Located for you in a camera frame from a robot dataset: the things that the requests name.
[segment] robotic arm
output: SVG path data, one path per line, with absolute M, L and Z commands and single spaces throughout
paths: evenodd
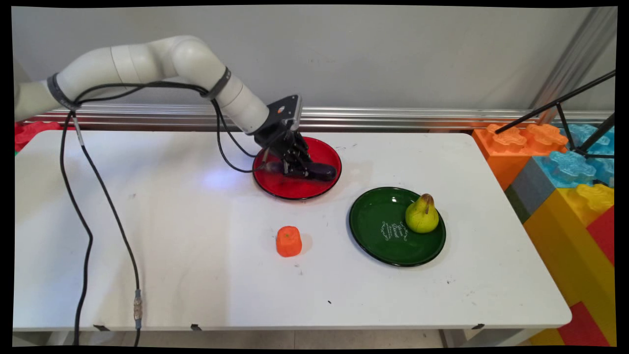
M 48 81 L 19 85 L 14 82 L 15 121 L 62 105 L 68 107 L 66 98 L 74 101 L 86 89 L 100 84 L 150 83 L 177 76 L 206 88 L 238 128 L 253 135 L 258 145 L 282 161 L 270 170 L 318 180 L 335 177 L 333 167 L 312 162 L 308 145 L 298 132 L 299 95 L 264 105 L 203 41 L 192 36 L 95 49 L 70 63 L 55 80 L 51 77 Z M 102 89 L 92 96 L 112 90 L 115 89 Z

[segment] yellow block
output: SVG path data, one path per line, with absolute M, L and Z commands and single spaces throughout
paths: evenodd
M 532 345 L 565 345 L 557 328 L 544 329 L 529 340 Z
M 524 223 L 569 306 L 583 301 L 610 345 L 616 346 L 614 267 L 559 188 Z
M 560 188 L 559 193 L 585 227 L 614 205 L 614 189 L 601 184 Z

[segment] red plate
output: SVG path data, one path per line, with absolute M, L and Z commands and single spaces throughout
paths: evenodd
M 254 172 L 253 178 L 268 194 L 291 200 L 309 199 L 324 194 L 337 183 L 338 178 L 341 177 L 341 159 L 338 157 L 337 152 L 332 149 L 332 146 L 320 140 L 311 137 L 304 137 L 304 140 L 308 144 L 308 153 L 313 162 L 334 166 L 337 169 L 337 177 L 331 181 L 315 181 L 285 177 L 281 173 L 271 173 L 265 169 Z M 258 156 L 253 160 L 254 169 L 262 164 L 263 157 L 263 151 L 258 152 Z M 267 161 L 280 160 L 269 154 Z

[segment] red block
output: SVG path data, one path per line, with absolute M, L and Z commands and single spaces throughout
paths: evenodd
M 57 122 L 35 122 L 31 124 L 14 124 L 15 130 L 15 151 L 21 151 L 39 132 L 44 130 L 62 130 L 63 127 Z M 68 127 L 68 130 L 74 130 L 74 127 Z
M 565 345 L 610 346 L 582 302 L 574 304 L 572 321 L 558 329 Z
M 611 264 L 614 264 L 614 206 L 594 220 L 587 227 L 596 244 L 601 248 Z

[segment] white table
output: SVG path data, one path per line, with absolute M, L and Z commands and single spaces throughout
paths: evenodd
M 232 163 L 251 166 L 222 138 Z M 236 138 L 250 152 L 253 139 Z M 138 262 L 144 330 L 471 329 L 468 345 L 505 345 L 571 312 L 472 137 L 465 134 L 305 134 L 339 153 L 328 193 L 287 201 L 230 169 L 215 133 L 84 132 Z M 87 234 L 59 170 L 60 131 L 38 134 L 15 159 L 13 329 L 70 330 Z M 82 330 L 133 330 L 135 282 L 103 192 L 69 132 L 66 168 L 94 233 Z M 446 229 L 428 264 L 397 268 L 350 235 L 354 200 L 380 186 L 430 193 Z M 303 252 L 282 258 L 275 235 L 297 226 Z

